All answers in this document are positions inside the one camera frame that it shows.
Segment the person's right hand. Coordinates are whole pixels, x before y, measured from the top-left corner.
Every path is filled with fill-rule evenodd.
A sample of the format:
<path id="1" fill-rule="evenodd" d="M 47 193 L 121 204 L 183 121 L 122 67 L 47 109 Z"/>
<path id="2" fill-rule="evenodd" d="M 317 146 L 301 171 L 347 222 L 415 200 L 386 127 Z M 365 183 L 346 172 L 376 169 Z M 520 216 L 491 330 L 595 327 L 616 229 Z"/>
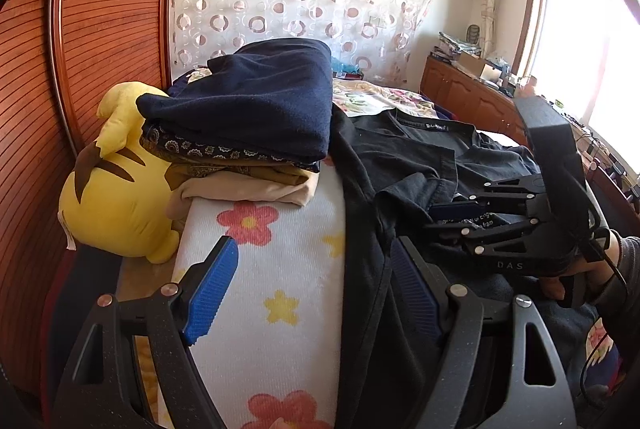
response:
<path id="1" fill-rule="evenodd" d="M 620 262 L 620 235 L 610 232 L 610 245 L 604 251 L 606 258 L 596 262 L 588 262 L 578 257 L 563 274 L 563 277 L 582 275 L 586 290 L 594 293 L 605 285 L 614 275 L 613 267 Z M 550 299 L 561 301 L 565 297 L 565 287 L 558 277 L 542 277 L 539 280 L 542 292 Z"/>

